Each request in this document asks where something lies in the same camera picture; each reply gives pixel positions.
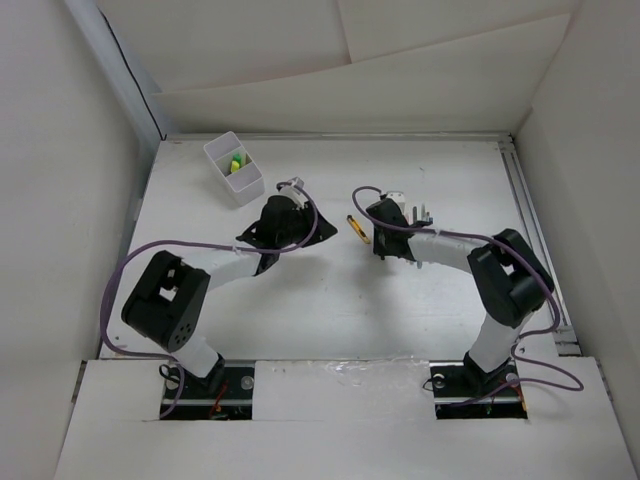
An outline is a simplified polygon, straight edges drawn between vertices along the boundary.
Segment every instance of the small white container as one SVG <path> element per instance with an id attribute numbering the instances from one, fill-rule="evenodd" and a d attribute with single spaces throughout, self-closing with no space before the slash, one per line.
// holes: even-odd
<path id="1" fill-rule="evenodd" d="M 262 172 L 235 133 L 227 132 L 212 140 L 204 146 L 204 151 L 213 164 L 216 178 L 240 205 L 264 193 Z M 231 161 L 236 153 L 246 154 L 247 161 L 244 167 L 231 173 Z"/>

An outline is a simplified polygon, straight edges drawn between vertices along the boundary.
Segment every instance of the yellow pencil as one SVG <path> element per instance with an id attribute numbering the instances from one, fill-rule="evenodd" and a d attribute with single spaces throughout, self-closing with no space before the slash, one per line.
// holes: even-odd
<path id="1" fill-rule="evenodd" d="M 366 243 L 367 245 L 371 243 L 371 240 L 369 240 L 369 237 L 367 237 L 367 234 L 364 233 L 364 230 L 362 230 L 362 227 L 360 227 L 358 222 L 356 222 L 351 215 L 347 215 L 347 222 L 349 222 L 349 225 L 351 225 L 351 228 L 353 228 L 353 230 L 358 234 L 358 236 L 364 243 Z"/>

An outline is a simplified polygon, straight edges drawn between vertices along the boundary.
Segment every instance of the green object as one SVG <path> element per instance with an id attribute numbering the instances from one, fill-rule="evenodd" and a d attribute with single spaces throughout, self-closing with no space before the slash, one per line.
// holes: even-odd
<path id="1" fill-rule="evenodd" d="M 233 156 L 233 159 L 240 164 L 240 168 L 247 164 L 247 152 L 238 152 Z"/>

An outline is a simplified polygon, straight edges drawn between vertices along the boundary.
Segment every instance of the white wall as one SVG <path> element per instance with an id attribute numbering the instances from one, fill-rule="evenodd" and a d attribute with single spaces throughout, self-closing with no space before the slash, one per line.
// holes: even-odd
<path id="1" fill-rule="evenodd" d="M 640 3 L 585 0 L 516 137 L 578 338 L 640 466 Z"/>
<path id="2" fill-rule="evenodd" d="M 0 476 L 49 479 L 138 147 L 61 1 L 3 1 L 0 45 Z"/>

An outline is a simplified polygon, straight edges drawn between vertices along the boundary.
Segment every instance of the wire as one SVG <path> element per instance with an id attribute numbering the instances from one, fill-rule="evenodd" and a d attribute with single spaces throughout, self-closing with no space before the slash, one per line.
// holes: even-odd
<path id="1" fill-rule="evenodd" d="M 209 419 L 213 418 L 213 416 L 218 412 L 218 409 L 220 408 L 218 404 L 220 403 L 220 399 L 222 398 L 222 396 L 227 391 L 227 388 L 229 388 L 229 382 L 225 380 L 225 382 L 222 384 L 222 387 L 220 387 L 220 393 L 218 393 L 216 401 L 211 406 L 211 410 L 209 410 Z"/>
<path id="2" fill-rule="evenodd" d="M 442 235 L 444 237 L 451 237 L 451 238 L 464 238 L 464 239 L 472 239 L 472 240 L 482 240 L 484 242 L 487 242 L 487 243 L 490 243 L 492 245 L 495 245 L 495 246 L 499 247 L 504 252 L 506 252 L 509 255 L 511 255 L 511 257 L 513 257 L 527 271 L 527 273 L 529 273 L 529 275 L 531 275 L 533 277 L 535 282 L 538 284 L 538 286 L 540 287 L 540 289 L 544 293 L 544 296 L 546 297 L 547 301 L 549 302 L 549 305 L 551 306 L 551 311 L 553 312 L 553 322 L 552 322 L 550 327 L 542 328 L 542 329 L 539 329 L 539 330 L 531 330 L 529 332 L 522 333 L 518 337 L 518 341 L 522 341 L 523 339 L 525 339 L 527 337 L 531 337 L 533 335 L 544 335 L 544 334 L 547 334 L 547 333 L 552 333 L 552 332 L 554 332 L 554 331 L 556 331 L 558 329 L 558 327 L 560 326 L 561 315 L 560 315 L 560 308 L 558 307 L 558 303 L 556 302 L 556 299 L 554 298 L 553 293 L 551 292 L 549 287 L 547 287 L 546 283 L 544 282 L 544 280 L 542 279 L 540 274 L 538 274 L 538 272 L 536 272 L 533 269 L 533 267 L 531 265 L 529 265 L 529 263 L 520 254 L 518 254 L 518 252 L 513 250 L 509 245 L 507 245 L 507 244 L 505 244 L 505 243 L 503 243 L 503 242 L 501 242 L 499 240 L 496 240 L 493 237 L 489 237 L 489 236 L 486 236 L 486 235 L 479 235 L 479 234 L 475 234 L 475 233 L 461 233 L 461 232 L 454 232 L 454 231 L 451 231 L 451 230 L 436 230 L 436 229 L 433 229 L 433 228 L 425 228 L 425 227 L 398 227 L 396 225 L 391 225 L 389 223 L 381 222 L 380 220 L 378 220 L 376 218 L 373 218 L 371 215 L 369 215 L 360 206 L 360 204 L 358 203 L 358 198 L 357 198 L 358 193 L 362 192 L 362 191 L 365 191 L 365 190 L 376 192 L 378 195 L 382 194 L 382 190 L 380 190 L 377 187 L 372 187 L 372 186 L 369 186 L 369 185 L 365 185 L 365 186 L 356 188 L 353 191 L 353 193 L 351 194 L 351 199 L 353 200 L 353 204 L 355 205 L 356 209 L 365 218 L 370 220 L 374 225 L 378 225 L 379 227 L 386 228 L 388 230 L 395 230 L 397 232 Z M 562 373 L 563 375 L 569 377 L 571 380 L 573 380 L 576 383 L 576 386 L 563 385 L 563 384 L 560 384 L 560 383 L 550 382 L 550 381 L 547 381 L 547 380 L 541 380 L 541 379 L 537 379 L 537 378 L 516 378 L 516 379 L 513 379 L 513 380 L 510 380 L 508 382 L 503 383 L 502 385 L 500 385 L 496 389 L 492 390 L 491 392 L 487 393 L 486 395 L 483 395 L 483 396 L 477 397 L 477 398 L 471 398 L 471 399 L 466 400 L 464 402 L 453 403 L 453 404 L 451 404 L 451 406 L 464 407 L 464 406 L 467 406 L 467 405 L 473 405 L 475 403 L 478 403 L 481 400 L 484 400 L 485 398 L 493 397 L 495 394 L 497 394 L 498 392 L 504 390 L 505 388 L 513 387 L 513 386 L 516 386 L 516 385 L 520 385 L 523 382 L 537 383 L 537 384 L 541 384 L 541 385 L 547 385 L 547 386 L 550 386 L 550 387 L 556 387 L 556 388 L 560 388 L 560 389 L 563 389 L 563 390 L 570 390 L 570 391 L 575 391 L 575 392 L 581 392 L 581 391 L 584 390 L 584 384 L 580 381 L 580 379 L 578 377 L 573 375 L 571 372 L 569 372 L 569 371 L 567 371 L 567 370 L 565 370 L 563 368 L 557 367 L 555 365 L 552 365 L 550 363 L 542 362 L 540 360 L 531 360 L 531 359 L 528 359 L 528 358 L 521 357 L 516 352 L 516 346 L 517 346 L 517 343 L 514 344 L 511 347 L 511 356 L 515 360 L 519 360 L 519 361 L 524 362 L 524 363 L 530 363 L 532 365 L 538 365 L 538 366 L 541 366 L 541 367 L 545 367 L 545 368 L 549 368 L 549 369 L 555 370 L 555 371 L 557 371 L 559 373 Z"/>
<path id="3" fill-rule="evenodd" d="M 186 242 L 183 240 L 157 240 L 155 242 L 147 243 L 146 245 L 142 245 L 141 247 L 136 248 L 133 252 L 128 254 L 116 267 L 116 269 L 111 274 L 107 285 L 105 286 L 104 292 L 102 294 L 102 301 L 100 302 L 100 338 L 102 342 L 109 348 L 109 350 L 118 353 L 120 355 L 126 355 L 129 357 L 137 357 L 137 358 L 149 358 L 149 359 L 164 359 L 176 362 L 176 360 L 168 354 L 156 354 L 156 353 L 148 353 L 148 352 L 130 352 L 123 348 L 115 345 L 111 339 L 109 338 L 109 334 L 107 329 L 109 327 L 109 317 L 111 316 L 111 310 L 113 309 L 113 302 L 115 301 L 115 293 L 117 291 L 118 283 L 120 282 L 120 278 L 122 277 L 122 272 L 125 267 L 133 260 L 135 257 L 140 255 L 147 250 L 152 248 L 161 247 L 161 246 L 181 246 L 181 247 L 194 247 L 194 248 L 207 248 L 212 250 L 224 250 L 227 252 L 235 252 L 241 251 L 246 253 L 260 253 L 262 255 L 269 254 L 282 254 L 282 253 L 291 253 L 295 250 L 298 250 L 304 247 L 313 237 L 313 234 L 318 227 L 318 207 L 315 202 L 309 196 L 309 194 L 300 186 L 295 183 L 288 182 L 280 182 L 276 184 L 278 189 L 282 188 L 285 185 L 291 185 L 293 188 L 298 190 L 309 202 L 311 209 L 313 211 L 313 224 L 311 225 L 311 230 L 309 234 L 298 244 L 292 245 L 290 247 L 286 247 L 283 249 L 266 249 L 266 248 L 248 248 L 248 247 L 234 247 L 231 245 L 218 245 L 215 243 L 202 243 L 202 242 Z M 180 381 L 178 382 L 178 391 L 176 392 L 176 396 L 173 399 L 173 403 L 167 408 L 164 412 L 160 414 L 160 418 L 165 418 L 169 415 L 178 404 L 178 400 L 182 395 L 182 390 L 184 389 L 185 382 L 185 372 L 182 366 L 176 362 L 176 367 L 178 368 L 178 372 L 180 374 Z"/>
<path id="4" fill-rule="evenodd" d="M 109 23 L 109 19 L 105 16 L 104 13 L 102 13 L 102 11 L 100 11 L 100 15 L 102 15 L 102 18 L 104 19 L 104 23 L 107 24 L 107 28 L 109 29 L 109 32 L 111 33 L 111 36 L 113 37 L 114 42 L 116 42 L 116 47 L 118 47 L 118 51 L 120 52 L 120 56 L 122 57 L 122 61 L 124 62 L 124 66 L 127 68 L 127 71 L 129 72 L 129 75 L 131 75 L 131 78 L 133 79 L 133 83 L 135 83 L 136 87 L 138 87 L 138 92 L 140 92 L 140 96 L 142 97 L 142 101 L 144 102 L 144 106 L 147 107 L 147 112 L 149 112 L 149 115 L 151 115 L 151 119 L 153 120 L 153 124 L 156 126 L 156 130 L 158 131 L 158 135 L 160 136 L 160 140 L 166 140 L 167 136 L 166 135 L 164 135 L 164 136 L 162 135 L 162 131 L 160 130 L 160 125 L 158 125 L 156 117 L 153 115 L 153 112 L 151 111 L 151 108 L 149 107 L 149 104 L 147 103 L 147 99 L 145 98 L 144 93 L 142 93 L 142 88 L 140 87 L 140 84 L 138 83 L 138 79 L 133 74 L 133 70 L 131 70 L 131 67 L 129 66 L 129 62 L 127 61 L 127 57 L 125 56 L 124 52 L 122 51 L 122 47 L 120 46 L 120 42 L 118 41 L 118 37 L 116 37 L 116 34 L 113 31 L 113 28 L 111 28 L 111 23 Z"/>

